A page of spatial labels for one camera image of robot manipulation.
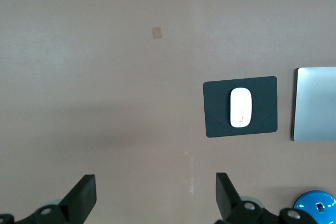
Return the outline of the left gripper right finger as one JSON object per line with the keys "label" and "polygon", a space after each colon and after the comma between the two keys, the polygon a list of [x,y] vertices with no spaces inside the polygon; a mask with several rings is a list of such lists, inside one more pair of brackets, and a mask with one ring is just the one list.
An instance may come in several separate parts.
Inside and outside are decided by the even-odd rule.
{"label": "left gripper right finger", "polygon": [[274,215],[252,200],[242,200],[226,173],[216,174],[216,202],[222,218],[215,224],[310,224],[305,211],[284,208]]}

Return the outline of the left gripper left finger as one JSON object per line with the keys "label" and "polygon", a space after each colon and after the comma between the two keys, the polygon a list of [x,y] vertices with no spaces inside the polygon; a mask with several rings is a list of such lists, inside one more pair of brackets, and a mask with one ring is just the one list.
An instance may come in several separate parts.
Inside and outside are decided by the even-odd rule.
{"label": "left gripper left finger", "polygon": [[42,206],[19,221],[0,214],[0,224],[84,224],[96,202],[96,177],[84,175],[58,204]]}

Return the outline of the white computer mouse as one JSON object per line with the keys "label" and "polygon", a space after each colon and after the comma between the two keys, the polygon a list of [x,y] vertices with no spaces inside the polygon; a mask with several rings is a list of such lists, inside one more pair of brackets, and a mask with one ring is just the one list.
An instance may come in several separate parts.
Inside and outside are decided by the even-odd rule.
{"label": "white computer mouse", "polygon": [[247,127],[252,116],[252,96],[247,88],[234,88],[230,93],[230,124],[232,127]]}

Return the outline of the black mouse pad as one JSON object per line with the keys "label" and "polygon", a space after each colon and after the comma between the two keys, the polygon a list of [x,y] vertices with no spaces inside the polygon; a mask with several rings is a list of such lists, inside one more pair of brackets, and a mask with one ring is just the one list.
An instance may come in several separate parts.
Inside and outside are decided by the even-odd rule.
{"label": "black mouse pad", "polygon": [[[251,92],[251,120],[246,127],[233,127],[230,123],[230,93],[235,88]],[[275,76],[205,82],[203,97],[207,137],[271,133],[278,129]]]}

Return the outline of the blue desk lamp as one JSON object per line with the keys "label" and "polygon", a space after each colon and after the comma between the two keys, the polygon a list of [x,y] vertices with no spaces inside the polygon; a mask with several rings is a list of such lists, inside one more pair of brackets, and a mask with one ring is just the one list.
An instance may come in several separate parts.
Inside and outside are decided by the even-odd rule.
{"label": "blue desk lamp", "polygon": [[302,194],[294,208],[307,212],[317,224],[336,224],[336,197],[321,190]]}

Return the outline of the silver closed laptop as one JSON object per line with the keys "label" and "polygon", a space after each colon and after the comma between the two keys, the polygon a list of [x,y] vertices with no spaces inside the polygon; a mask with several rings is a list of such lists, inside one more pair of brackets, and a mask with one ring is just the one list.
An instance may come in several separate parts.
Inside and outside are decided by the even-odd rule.
{"label": "silver closed laptop", "polygon": [[297,69],[293,140],[336,141],[336,67]]}

